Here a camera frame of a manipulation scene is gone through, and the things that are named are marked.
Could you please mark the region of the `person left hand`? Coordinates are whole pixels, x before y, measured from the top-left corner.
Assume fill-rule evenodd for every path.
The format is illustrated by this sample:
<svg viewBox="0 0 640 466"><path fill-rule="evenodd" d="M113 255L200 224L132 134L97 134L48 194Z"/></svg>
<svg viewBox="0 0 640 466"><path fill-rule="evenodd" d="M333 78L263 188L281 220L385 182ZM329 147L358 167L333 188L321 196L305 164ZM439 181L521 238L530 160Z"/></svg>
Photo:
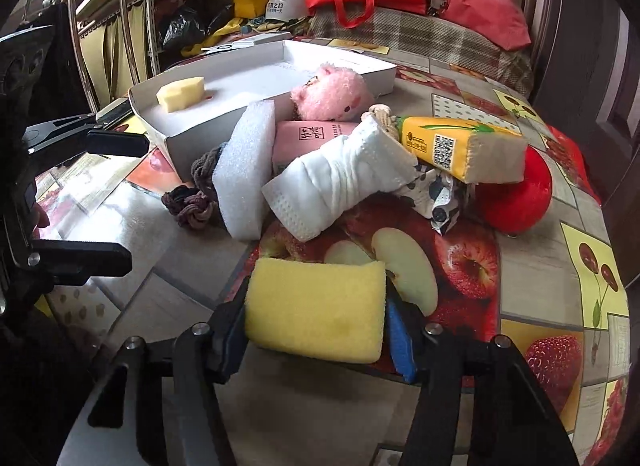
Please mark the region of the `person left hand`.
<svg viewBox="0 0 640 466"><path fill-rule="evenodd" d="M36 225L32 231L32 237L35 239L40 238L40 231L46 229L50 225L50 220L47 212L39 203L34 204L34 212L36 217Z"/></svg>

